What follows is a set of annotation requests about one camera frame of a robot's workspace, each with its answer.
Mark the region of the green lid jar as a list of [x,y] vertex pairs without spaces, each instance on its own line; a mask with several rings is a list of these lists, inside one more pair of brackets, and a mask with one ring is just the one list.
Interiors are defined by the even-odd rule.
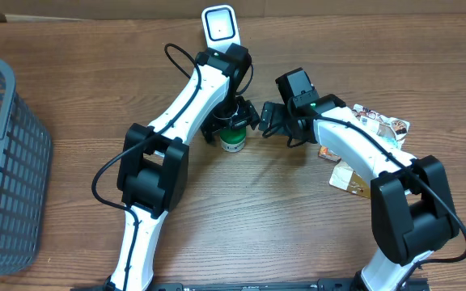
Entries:
[[224,129],[219,133],[221,147],[226,152],[239,152],[246,144],[246,128]]

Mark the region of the orange Kleenex tissue pack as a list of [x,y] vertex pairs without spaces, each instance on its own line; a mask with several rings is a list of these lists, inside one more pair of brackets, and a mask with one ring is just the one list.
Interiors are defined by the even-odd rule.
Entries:
[[325,146],[320,147],[320,150],[318,152],[318,156],[320,158],[324,158],[324,159],[327,159],[327,160],[330,160],[330,161],[333,161],[333,162],[339,162],[341,160],[341,158],[338,155],[333,153],[329,148],[327,148]]

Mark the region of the brown snack pouch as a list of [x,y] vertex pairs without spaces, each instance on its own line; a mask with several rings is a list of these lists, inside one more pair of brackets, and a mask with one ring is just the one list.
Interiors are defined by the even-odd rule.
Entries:
[[[327,117],[350,122],[369,133],[387,152],[393,153],[406,166],[413,158],[401,149],[387,144],[380,135],[389,135],[397,140],[405,139],[409,122],[395,117],[386,117],[378,112],[355,104],[352,108],[336,108],[326,113]],[[324,146],[338,155],[341,160],[334,167],[329,184],[342,191],[370,197],[370,181],[383,171],[398,171],[399,167],[388,162],[371,142],[361,133],[341,124],[325,122]]]

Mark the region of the teal wet wipes pack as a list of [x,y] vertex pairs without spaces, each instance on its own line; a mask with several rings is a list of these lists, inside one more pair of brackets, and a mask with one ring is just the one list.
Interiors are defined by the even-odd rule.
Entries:
[[397,148],[400,150],[402,148],[402,145],[404,144],[405,140],[397,140],[395,137],[389,136],[389,135],[380,135],[380,137],[390,146],[393,146],[394,148]]

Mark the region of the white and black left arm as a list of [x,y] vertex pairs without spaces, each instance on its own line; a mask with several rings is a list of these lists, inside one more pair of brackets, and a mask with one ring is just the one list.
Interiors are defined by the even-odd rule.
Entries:
[[197,133],[214,142],[216,134],[244,142],[246,128],[260,117],[242,96],[245,75],[253,75],[248,49],[231,44],[226,51],[208,48],[190,60],[193,72],[171,106],[149,125],[134,123],[125,135],[117,188],[125,211],[125,231],[115,271],[105,290],[146,290],[162,225],[179,203],[188,179],[189,145]]

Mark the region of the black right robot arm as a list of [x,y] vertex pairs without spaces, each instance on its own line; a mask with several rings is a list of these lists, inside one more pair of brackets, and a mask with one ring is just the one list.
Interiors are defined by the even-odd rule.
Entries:
[[337,96],[319,96],[298,68],[276,79],[281,103],[267,102],[264,137],[287,135],[288,147],[319,144],[346,162],[371,192],[371,228],[379,247],[352,279],[320,279],[320,290],[427,290],[413,272],[462,232],[443,164],[415,158],[365,129]]

